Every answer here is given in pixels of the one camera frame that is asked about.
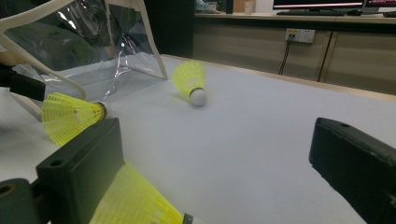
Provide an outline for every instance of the screw hole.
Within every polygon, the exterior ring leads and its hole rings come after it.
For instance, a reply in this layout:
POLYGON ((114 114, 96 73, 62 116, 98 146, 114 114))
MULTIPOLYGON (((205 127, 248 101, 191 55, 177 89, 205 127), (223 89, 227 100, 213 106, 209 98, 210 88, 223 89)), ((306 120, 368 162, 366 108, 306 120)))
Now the screw hole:
POLYGON ((59 166, 62 164, 62 161, 53 161, 50 166, 59 166))

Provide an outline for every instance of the black device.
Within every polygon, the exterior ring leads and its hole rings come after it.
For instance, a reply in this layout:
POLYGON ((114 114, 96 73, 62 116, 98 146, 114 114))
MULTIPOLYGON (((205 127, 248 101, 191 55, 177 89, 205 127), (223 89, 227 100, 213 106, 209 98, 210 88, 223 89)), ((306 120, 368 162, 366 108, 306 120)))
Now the black device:
POLYGON ((145 0, 149 25, 160 54, 192 58, 195 0, 145 0))
POLYGON ((396 7, 395 0, 367 0, 365 7, 396 7))
POLYGON ((233 14, 233 0, 226 0, 225 2, 225 13, 233 14))
POLYGON ((319 118, 309 161, 368 224, 396 223, 395 148, 343 122, 319 118))
MULTIPOLYGON (((395 0, 367 0, 364 7, 396 7, 395 0)), ((386 18, 396 18, 395 11, 384 12, 382 15, 386 18)))
POLYGON ((364 0, 274 0, 273 10, 290 9, 278 12, 277 15, 344 16, 346 11, 336 9, 362 8, 363 2, 364 0))
POLYGON ((362 13, 363 13, 363 11, 358 10, 358 9, 354 9, 354 10, 348 11, 346 14, 348 16, 360 16, 362 13))
POLYGON ((87 224, 124 165, 118 119, 104 119, 37 165, 38 179, 0 182, 1 224, 87 224))
POLYGON ((3 64, 0 64, 0 87, 9 88, 11 92, 37 101, 43 101, 46 93, 44 82, 20 75, 3 64))
POLYGON ((383 12, 382 15, 386 18, 396 18, 396 11, 383 12))

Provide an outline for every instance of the shuttlecock cork base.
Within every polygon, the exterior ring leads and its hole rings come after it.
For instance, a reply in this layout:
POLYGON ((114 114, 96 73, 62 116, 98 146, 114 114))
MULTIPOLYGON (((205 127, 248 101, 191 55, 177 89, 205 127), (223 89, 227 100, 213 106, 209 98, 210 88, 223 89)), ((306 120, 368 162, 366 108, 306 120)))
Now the shuttlecock cork base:
POLYGON ((193 217, 189 214, 184 214, 183 224, 207 224, 206 222, 202 221, 198 217, 193 217))
POLYGON ((205 105, 205 69, 201 63, 188 61, 179 64, 172 75, 172 79, 175 86, 190 97, 193 105, 205 105))
POLYGON ((109 106, 90 103, 55 92, 41 106, 41 119, 49 138, 63 146, 79 133, 109 115, 109 106))

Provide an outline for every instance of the electrical cable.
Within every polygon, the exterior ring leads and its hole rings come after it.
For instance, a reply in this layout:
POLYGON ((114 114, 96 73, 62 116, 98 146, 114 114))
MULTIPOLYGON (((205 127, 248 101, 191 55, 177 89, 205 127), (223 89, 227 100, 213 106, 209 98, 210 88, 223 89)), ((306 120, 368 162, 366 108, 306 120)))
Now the electrical cable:
POLYGON ((323 68, 324 68, 325 63, 326 63, 326 57, 328 55, 327 53, 329 51, 330 44, 332 43, 332 35, 333 35, 333 32, 331 32, 330 36, 329 36, 330 41, 327 43, 326 51, 324 53, 324 58, 323 58, 323 61, 321 63, 321 66, 320 66, 320 71, 319 71, 319 74, 318 74, 317 82, 320 82, 320 78, 321 78, 321 75, 322 75, 322 72, 323 72, 323 68))
POLYGON ((280 69, 278 72, 278 74, 281 76, 283 74, 283 68, 285 67, 286 60, 288 59, 288 56, 289 56, 289 49, 290 49, 290 44, 291 44, 292 39, 293 39, 293 35, 289 35, 288 42, 286 45, 286 50, 285 50, 285 56, 283 57, 283 62, 282 62, 282 65, 280 66, 280 69))

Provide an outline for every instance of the white cork tip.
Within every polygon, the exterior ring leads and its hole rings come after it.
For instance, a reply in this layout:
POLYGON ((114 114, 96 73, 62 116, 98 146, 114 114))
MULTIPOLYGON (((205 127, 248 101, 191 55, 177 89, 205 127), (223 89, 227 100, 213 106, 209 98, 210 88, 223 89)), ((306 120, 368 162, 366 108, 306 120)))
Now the white cork tip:
POLYGON ((206 104, 206 92, 202 89, 195 90, 190 95, 191 103, 193 105, 205 105, 206 104))

